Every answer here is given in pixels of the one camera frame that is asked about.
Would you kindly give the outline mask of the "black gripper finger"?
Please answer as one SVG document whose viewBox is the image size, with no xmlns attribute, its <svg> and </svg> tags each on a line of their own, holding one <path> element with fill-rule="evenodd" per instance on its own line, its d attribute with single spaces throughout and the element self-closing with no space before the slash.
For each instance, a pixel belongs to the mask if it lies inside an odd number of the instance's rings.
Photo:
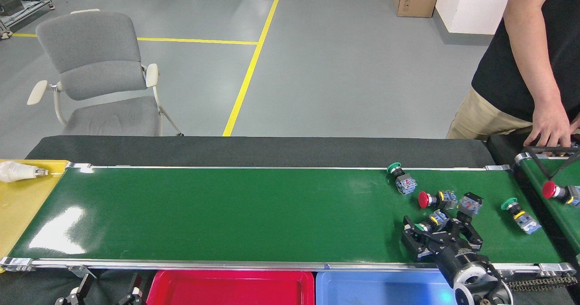
<svg viewBox="0 0 580 305">
<path fill-rule="evenodd" d="M 81 284 L 71 290 L 68 296 L 60 297 L 55 300 L 56 305 L 85 305 L 87 297 L 95 277 L 91 274 L 85 274 Z"/>
<path fill-rule="evenodd" d="M 119 305 L 143 305 L 143 293 L 139 288 L 141 282 L 141 276 L 137 273 L 134 274 L 127 294 L 119 299 Z"/>
</svg>

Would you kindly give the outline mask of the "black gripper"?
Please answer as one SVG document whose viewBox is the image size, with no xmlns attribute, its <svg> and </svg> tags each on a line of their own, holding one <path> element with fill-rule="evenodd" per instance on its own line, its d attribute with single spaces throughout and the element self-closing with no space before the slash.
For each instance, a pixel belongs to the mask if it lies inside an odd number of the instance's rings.
<svg viewBox="0 0 580 305">
<path fill-rule="evenodd" d="M 403 218 L 401 241 L 406 249 L 415 254 L 417 259 L 434 255 L 435 263 L 449 285 L 472 284 L 481 278 L 481 261 L 476 252 L 483 245 L 482 237 L 472 225 L 472 216 L 456 212 L 456 218 L 448 223 L 433 223 L 429 220 L 413 223 L 410 218 Z M 455 238 L 444 244 L 447 226 L 448 233 Z"/>
</svg>

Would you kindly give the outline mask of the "person's right hand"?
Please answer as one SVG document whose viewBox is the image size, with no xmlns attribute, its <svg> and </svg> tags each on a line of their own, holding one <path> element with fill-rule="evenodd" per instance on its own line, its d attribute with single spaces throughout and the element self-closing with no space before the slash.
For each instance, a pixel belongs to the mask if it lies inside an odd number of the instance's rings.
<svg viewBox="0 0 580 305">
<path fill-rule="evenodd" d="M 524 146 L 533 143 L 538 147 L 571 146 L 571 126 L 561 101 L 542 101 L 535 105 L 532 131 Z"/>
</svg>

